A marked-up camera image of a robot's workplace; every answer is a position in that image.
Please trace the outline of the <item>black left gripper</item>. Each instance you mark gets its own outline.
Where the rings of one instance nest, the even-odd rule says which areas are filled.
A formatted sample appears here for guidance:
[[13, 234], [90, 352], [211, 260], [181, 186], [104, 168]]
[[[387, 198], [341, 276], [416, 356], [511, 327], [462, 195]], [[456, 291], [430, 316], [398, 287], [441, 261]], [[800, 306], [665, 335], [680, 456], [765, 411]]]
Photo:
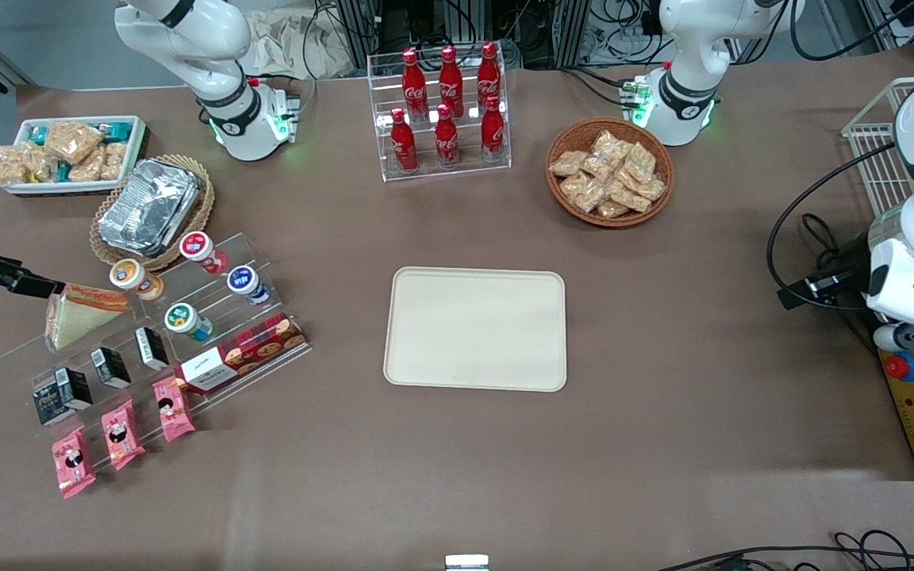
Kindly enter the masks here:
[[777, 290], [783, 308], [801, 306], [866, 311], [866, 290], [870, 275], [867, 254], [835, 257], [812, 274]]

